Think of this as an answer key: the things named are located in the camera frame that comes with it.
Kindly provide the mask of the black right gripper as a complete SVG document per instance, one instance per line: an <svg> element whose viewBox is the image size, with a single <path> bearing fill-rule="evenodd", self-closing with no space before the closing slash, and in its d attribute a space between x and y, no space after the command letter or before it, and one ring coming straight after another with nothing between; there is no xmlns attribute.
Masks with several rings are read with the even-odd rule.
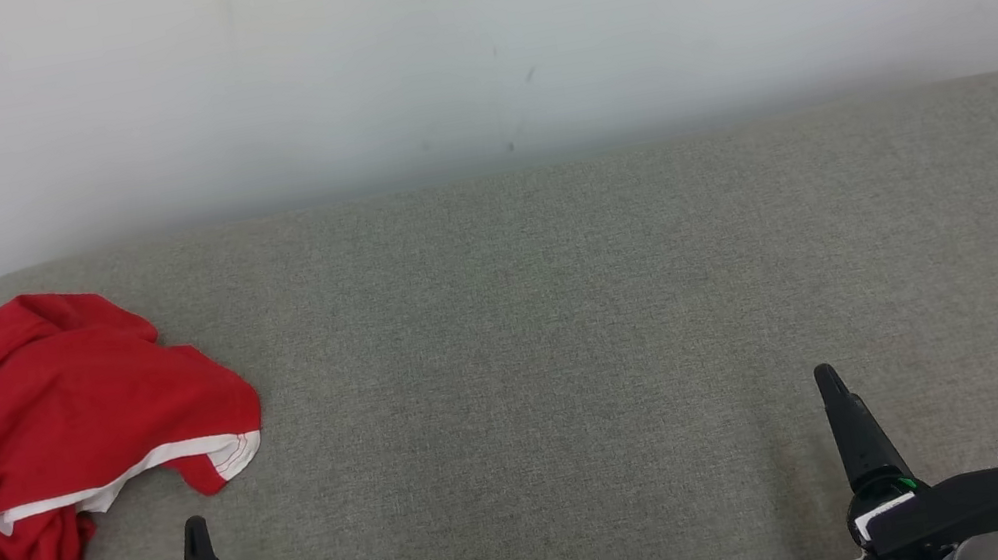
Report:
<svg viewBox="0 0 998 560"><path fill-rule="evenodd" d="M846 521L855 560L959 560L998 537L998 466L937 485L919 481L863 399L830 364L813 372L854 498Z"/></svg>

